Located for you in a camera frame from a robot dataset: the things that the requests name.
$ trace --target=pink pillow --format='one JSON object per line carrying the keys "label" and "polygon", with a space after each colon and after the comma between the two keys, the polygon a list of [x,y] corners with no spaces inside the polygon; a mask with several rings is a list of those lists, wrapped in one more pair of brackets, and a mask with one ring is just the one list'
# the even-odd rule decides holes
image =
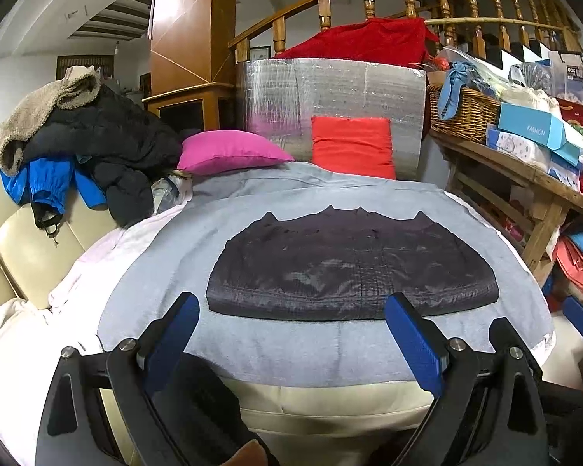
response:
{"label": "pink pillow", "polygon": [[183,141],[177,168],[195,175],[213,175],[293,160],[287,152],[263,136],[238,130],[214,130],[198,133]]}

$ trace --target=wooden bench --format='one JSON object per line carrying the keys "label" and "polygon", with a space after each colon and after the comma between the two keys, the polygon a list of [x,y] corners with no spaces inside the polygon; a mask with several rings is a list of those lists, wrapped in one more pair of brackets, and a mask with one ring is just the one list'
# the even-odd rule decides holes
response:
{"label": "wooden bench", "polygon": [[[537,282],[542,285],[554,264],[554,261],[545,255],[546,246],[557,227],[564,223],[571,209],[583,214],[583,194],[570,189],[538,168],[482,144],[434,130],[431,130],[430,135],[441,148],[445,159],[451,163],[446,190],[465,200],[493,227],[501,231],[520,253]],[[485,165],[507,177],[514,184],[531,190],[533,204],[529,209],[529,216],[524,216],[510,203],[467,176],[462,166],[468,160]],[[467,190],[474,191],[516,222],[525,232],[524,243],[517,242],[486,208],[475,203],[466,194]]]}

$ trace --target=blue box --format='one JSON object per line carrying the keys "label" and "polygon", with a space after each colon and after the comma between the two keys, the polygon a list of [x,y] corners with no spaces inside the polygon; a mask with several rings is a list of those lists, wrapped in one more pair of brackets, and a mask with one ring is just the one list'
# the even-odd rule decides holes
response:
{"label": "blue box", "polygon": [[503,102],[497,126],[544,145],[571,165],[579,166],[581,148],[567,141],[564,121],[547,111]]}

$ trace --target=gray blanket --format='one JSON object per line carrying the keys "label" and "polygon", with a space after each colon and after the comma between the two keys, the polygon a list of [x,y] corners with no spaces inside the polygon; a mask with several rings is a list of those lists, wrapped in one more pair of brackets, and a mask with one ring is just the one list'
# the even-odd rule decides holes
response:
{"label": "gray blanket", "polygon": [[432,317],[447,338],[492,351],[488,328],[507,317],[532,348],[553,330],[538,285],[496,231],[432,184],[334,174],[308,163],[231,172],[196,182],[193,200],[156,236],[114,289],[98,335],[105,349],[138,337],[182,291],[198,298],[201,317],[187,352],[209,360],[220,375],[255,383],[328,387],[412,380],[381,320],[284,322],[224,316],[209,310],[205,291],[225,243],[272,212],[295,219],[362,207],[393,219],[417,212],[476,250],[493,268],[496,303]]}

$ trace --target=cardboard box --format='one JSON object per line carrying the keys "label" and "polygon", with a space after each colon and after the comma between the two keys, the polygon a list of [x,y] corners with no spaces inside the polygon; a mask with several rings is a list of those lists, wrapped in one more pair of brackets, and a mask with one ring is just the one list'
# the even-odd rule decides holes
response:
{"label": "cardboard box", "polygon": [[551,149],[573,166],[579,166],[583,137],[553,114],[535,108],[503,102],[499,115],[499,129],[524,136]]}
{"label": "cardboard box", "polygon": [[445,83],[446,78],[447,72],[443,71],[428,72],[429,85],[443,85]]}

